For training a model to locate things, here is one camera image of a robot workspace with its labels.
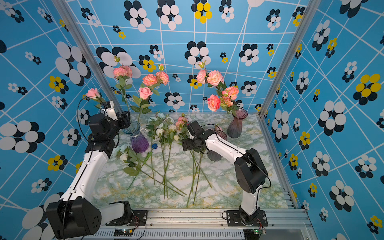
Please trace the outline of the blue purple glass vase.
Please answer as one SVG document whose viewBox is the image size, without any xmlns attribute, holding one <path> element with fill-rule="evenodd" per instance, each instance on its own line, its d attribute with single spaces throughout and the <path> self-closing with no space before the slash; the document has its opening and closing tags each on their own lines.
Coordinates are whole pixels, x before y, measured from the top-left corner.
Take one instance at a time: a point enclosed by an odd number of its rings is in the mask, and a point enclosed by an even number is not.
<svg viewBox="0 0 384 240">
<path fill-rule="evenodd" d="M 141 132 L 141 124 L 138 121 L 131 121 L 130 126 L 123 129 L 123 132 L 129 136 L 135 153 L 144 153 L 149 148 L 149 142 Z"/>
</svg>

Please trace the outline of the single pink rose stem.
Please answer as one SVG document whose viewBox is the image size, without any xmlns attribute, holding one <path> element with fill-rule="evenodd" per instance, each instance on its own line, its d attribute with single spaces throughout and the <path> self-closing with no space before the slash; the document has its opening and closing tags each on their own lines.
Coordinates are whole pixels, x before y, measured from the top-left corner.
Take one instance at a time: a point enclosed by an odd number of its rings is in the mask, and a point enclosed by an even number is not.
<svg viewBox="0 0 384 240">
<path fill-rule="evenodd" d="M 220 98 L 219 96 L 211 95 L 207 99 L 207 106 L 209 110 L 211 110 L 212 112 L 217 112 L 220 109 L 225 110 L 226 112 L 229 112 L 230 107 L 233 106 L 233 102 L 229 97 Z"/>
</svg>

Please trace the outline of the pink peony flower stem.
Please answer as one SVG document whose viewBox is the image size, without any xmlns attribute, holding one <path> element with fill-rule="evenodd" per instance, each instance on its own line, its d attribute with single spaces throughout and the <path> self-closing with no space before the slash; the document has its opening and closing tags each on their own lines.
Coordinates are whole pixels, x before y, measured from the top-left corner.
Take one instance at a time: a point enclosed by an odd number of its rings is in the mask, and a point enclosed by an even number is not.
<svg viewBox="0 0 384 240">
<path fill-rule="evenodd" d="M 226 89 L 225 78 L 220 71 L 208 71 L 206 69 L 205 62 L 196 62 L 197 66 L 200 68 L 200 71 L 197 74 L 196 80 L 199 84 L 204 85 L 208 84 L 209 88 L 215 88 L 219 97 L 228 96 L 224 94 Z"/>
</svg>

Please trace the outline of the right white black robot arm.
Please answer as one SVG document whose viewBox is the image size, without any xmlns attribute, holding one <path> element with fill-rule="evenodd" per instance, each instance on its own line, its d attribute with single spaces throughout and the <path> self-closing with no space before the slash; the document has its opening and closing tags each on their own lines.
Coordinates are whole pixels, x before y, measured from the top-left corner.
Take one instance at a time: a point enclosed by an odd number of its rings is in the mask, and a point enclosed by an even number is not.
<svg viewBox="0 0 384 240">
<path fill-rule="evenodd" d="M 253 148 L 248 150 L 237 147 L 221 138 L 212 129 L 204 130 L 197 121 L 187 123 L 189 137 L 182 140 L 183 151 L 208 150 L 215 152 L 234 164 L 238 185 L 243 190 L 239 215 L 245 226 L 251 226 L 260 212 L 260 191 L 269 179 L 267 169 L 259 152 Z"/>
</svg>

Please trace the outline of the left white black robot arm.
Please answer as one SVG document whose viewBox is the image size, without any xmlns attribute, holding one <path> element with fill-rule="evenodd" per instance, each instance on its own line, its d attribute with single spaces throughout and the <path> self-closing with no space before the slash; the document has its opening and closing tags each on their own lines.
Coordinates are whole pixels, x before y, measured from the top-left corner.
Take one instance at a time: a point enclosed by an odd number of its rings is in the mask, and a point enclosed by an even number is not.
<svg viewBox="0 0 384 240">
<path fill-rule="evenodd" d="M 105 224 L 128 225 L 133 212 L 128 201 L 119 201 L 101 209 L 92 203 L 98 177 L 110 159 L 121 129 L 130 126 L 130 113 L 115 117 L 111 113 L 95 114 L 89 119 L 91 134 L 83 163 L 70 187 L 57 202 L 49 203 L 46 213 L 58 240 L 94 235 Z"/>
</svg>

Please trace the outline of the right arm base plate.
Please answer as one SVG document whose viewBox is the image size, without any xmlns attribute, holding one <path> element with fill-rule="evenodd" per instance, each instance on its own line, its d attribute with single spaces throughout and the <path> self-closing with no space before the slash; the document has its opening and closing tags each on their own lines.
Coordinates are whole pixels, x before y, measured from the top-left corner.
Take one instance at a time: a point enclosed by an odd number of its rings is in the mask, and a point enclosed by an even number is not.
<svg viewBox="0 0 384 240">
<path fill-rule="evenodd" d="M 256 211 L 252 215 L 247 215 L 243 210 L 225 211 L 225 219 L 229 227 L 267 227 L 269 225 L 266 212 Z"/>
</svg>

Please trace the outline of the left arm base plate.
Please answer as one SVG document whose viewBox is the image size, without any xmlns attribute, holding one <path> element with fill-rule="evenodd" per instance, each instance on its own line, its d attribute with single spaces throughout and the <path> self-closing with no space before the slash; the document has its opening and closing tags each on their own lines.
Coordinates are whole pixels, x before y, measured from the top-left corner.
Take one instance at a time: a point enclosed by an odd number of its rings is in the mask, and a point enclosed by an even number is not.
<svg viewBox="0 0 384 240">
<path fill-rule="evenodd" d="M 148 210 L 131 210 L 131 213 L 106 223 L 107 226 L 144 226 L 148 218 Z"/>
</svg>

